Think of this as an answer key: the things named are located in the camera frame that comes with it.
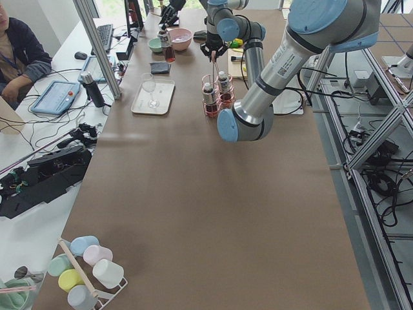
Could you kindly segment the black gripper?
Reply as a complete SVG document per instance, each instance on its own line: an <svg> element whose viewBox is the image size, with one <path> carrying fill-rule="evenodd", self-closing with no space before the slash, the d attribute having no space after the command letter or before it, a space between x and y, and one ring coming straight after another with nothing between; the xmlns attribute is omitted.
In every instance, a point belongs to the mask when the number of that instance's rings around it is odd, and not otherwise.
<svg viewBox="0 0 413 310"><path fill-rule="evenodd" d="M178 5L165 6L161 11L160 25L172 26L177 20L177 13L179 12Z"/></svg>
<svg viewBox="0 0 413 310"><path fill-rule="evenodd" d="M206 41L200 45L200 49L207 58L218 58L228 50L228 45L218 34L207 32Z"/></svg>

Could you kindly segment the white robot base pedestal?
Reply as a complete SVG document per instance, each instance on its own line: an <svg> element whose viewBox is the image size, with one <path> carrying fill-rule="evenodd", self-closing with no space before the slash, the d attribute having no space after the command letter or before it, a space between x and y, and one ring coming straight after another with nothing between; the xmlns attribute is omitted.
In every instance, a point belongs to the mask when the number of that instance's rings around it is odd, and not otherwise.
<svg viewBox="0 0 413 310"><path fill-rule="evenodd" d="M272 102L275 115L302 115L303 95L298 90L284 90Z"/></svg>

